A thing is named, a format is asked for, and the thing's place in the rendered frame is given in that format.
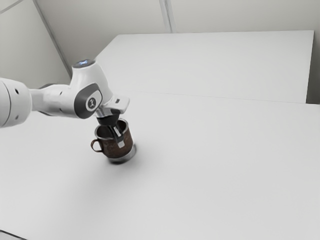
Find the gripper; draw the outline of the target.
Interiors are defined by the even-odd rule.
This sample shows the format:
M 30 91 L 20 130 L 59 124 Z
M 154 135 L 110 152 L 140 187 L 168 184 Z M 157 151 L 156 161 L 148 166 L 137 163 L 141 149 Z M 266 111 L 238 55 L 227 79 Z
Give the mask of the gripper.
M 104 117 L 97 117 L 96 119 L 100 125 L 108 126 L 107 128 L 109 129 L 112 137 L 116 141 L 118 147 L 123 148 L 125 146 L 124 133 L 117 124 L 119 117 L 119 114 L 111 114 Z

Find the rusty brown metal mug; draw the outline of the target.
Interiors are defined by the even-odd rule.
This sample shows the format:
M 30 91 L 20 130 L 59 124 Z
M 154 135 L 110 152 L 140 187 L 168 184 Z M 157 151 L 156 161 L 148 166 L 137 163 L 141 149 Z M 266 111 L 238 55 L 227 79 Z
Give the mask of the rusty brown metal mug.
M 123 131 L 124 147 L 118 147 L 108 127 L 104 125 L 96 127 L 94 132 L 95 139 L 91 141 L 90 147 L 96 153 L 103 153 L 111 164 L 120 165 L 132 159 L 137 149 L 132 139 L 128 122 L 120 118 L 117 124 Z

